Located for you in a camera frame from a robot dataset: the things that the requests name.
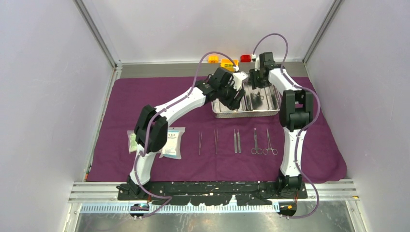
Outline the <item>steel surgical forceps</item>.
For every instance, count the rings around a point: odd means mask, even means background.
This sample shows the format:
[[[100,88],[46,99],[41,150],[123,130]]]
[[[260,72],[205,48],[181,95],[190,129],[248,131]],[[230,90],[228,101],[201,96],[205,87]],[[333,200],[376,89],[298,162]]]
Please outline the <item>steel surgical forceps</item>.
[[[255,108],[260,107],[261,105],[263,105],[263,100],[264,100],[264,96],[261,95],[261,89],[255,89],[254,91],[252,91],[252,93],[250,94],[250,101],[252,106]]]

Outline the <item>steel instrument tray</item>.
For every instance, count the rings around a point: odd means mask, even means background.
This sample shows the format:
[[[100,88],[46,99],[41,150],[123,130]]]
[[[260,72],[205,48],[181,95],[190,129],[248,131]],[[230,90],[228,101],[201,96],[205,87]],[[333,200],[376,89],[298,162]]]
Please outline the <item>steel instrument tray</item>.
[[[242,117],[263,117],[274,116],[280,111],[281,95],[277,90],[278,96],[278,109],[274,109],[272,105],[272,98],[269,91],[269,87],[261,88],[261,95],[264,96],[263,105],[258,108],[254,108],[250,101],[250,94],[254,89],[251,87],[250,81],[246,81],[242,84],[242,88],[245,91],[245,95],[242,98],[239,109],[229,110],[219,100],[215,100],[211,103],[212,111],[216,118],[242,118]]]

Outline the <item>orange yellow toy block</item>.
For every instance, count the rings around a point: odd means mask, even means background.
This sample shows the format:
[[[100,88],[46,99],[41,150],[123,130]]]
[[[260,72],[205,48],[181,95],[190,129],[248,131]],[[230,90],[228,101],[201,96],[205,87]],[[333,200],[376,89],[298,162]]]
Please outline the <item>orange yellow toy block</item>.
[[[239,71],[239,66],[238,66],[239,62],[237,59],[234,59],[233,62],[231,62],[229,59],[227,58],[223,58],[220,62],[220,66],[231,71],[231,72],[237,72]]]

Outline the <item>steel tweezers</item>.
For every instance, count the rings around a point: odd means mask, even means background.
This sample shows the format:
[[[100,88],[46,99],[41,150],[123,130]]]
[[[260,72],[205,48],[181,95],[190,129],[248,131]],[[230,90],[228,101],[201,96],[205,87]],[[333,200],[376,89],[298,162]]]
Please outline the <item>steel tweezers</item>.
[[[198,131],[198,155],[201,154],[201,148],[202,148],[202,132]]]
[[[218,136],[219,136],[219,129],[214,129],[214,145],[215,145],[215,154],[218,153]]]

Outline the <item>steel surgical scissors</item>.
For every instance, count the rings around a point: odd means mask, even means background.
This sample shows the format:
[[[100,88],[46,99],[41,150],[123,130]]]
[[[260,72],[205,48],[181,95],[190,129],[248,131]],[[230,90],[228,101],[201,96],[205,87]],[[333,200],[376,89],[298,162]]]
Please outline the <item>steel surgical scissors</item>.
[[[271,144],[269,129],[266,129],[266,138],[267,138],[267,148],[263,149],[263,154],[268,155],[270,152],[272,153],[272,155],[277,155],[278,151],[275,148],[273,148]]]
[[[257,130],[254,128],[254,133],[253,133],[253,139],[254,139],[254,148],[251,149],[251,153],[254,155],[260,155],[263,153],[263,150],[258,147],[258,138],[257,138]]]

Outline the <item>white sterile pouch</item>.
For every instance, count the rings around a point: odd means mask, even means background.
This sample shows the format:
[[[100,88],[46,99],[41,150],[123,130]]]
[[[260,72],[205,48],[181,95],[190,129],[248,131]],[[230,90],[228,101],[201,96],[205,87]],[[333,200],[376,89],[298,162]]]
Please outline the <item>white sterile pouch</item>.
[[[160,158],[181,159],[181,140],[185,127],[170,127],[167,132],[167,141],[161,149]]]

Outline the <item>green packet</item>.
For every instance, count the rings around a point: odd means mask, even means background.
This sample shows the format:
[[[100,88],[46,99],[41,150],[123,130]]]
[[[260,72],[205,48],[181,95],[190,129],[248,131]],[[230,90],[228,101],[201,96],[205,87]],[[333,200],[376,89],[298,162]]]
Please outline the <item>green packet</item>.
[[[128,151],[129,153],[135,152],[138,148],[138,144],[136,141],[136,135],[134,131],[128,130],[127,136],[128,136]]]

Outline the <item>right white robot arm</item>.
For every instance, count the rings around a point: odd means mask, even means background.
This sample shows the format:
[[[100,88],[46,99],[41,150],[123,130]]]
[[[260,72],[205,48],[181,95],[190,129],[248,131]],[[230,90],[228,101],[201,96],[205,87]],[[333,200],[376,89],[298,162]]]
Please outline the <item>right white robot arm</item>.
[[[302,187],[299,161],[306,134],[305,127],[314,119],[314,96],[302,89],[282,65],[276,64],[272,52],[251,55],[255,62],[249,71],[253,89],[274,86],[281,92],[279,122],[284,129],[284,155],[275,190],[278,196],[289,198]]]

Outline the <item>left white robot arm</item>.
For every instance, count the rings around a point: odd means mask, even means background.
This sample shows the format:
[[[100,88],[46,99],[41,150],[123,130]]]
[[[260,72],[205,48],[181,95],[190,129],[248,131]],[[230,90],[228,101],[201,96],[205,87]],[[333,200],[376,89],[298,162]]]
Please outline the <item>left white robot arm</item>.
[[[132,171],[124,184],[117,186],[118,199],[143,200],[148,194],[148,183],[156,154],[167,142],[168,128],[190,111],[219,100],[230,110],[239,108],[245,91],[242,84],[248,79],[238,67],[231,72],[218,67],[205,80],[194,80],[192,87],[162,105],[146,105],[138,118],[134,133],[137,150]]]

